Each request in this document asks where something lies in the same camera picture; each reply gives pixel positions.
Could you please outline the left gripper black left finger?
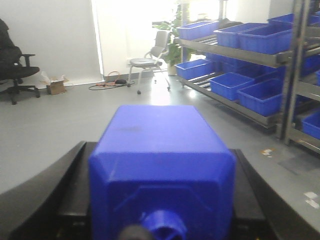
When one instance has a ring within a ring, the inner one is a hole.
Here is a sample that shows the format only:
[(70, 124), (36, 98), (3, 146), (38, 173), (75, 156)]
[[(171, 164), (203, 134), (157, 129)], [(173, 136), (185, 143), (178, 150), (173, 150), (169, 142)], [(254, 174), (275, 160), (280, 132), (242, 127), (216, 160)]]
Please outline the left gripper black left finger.
[(0, 238), (91, 239), (88, 159), (80, 141), (40, 173), (0, 195)]

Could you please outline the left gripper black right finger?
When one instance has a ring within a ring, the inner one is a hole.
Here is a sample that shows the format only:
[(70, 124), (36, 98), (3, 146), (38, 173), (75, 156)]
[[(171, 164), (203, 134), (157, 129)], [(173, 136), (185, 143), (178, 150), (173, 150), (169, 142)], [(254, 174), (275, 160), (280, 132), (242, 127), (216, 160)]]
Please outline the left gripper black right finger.
[(234, 240), (318, 240), (320, 232), (296, 212), (254, 169), (240, 149), (236, 157)]

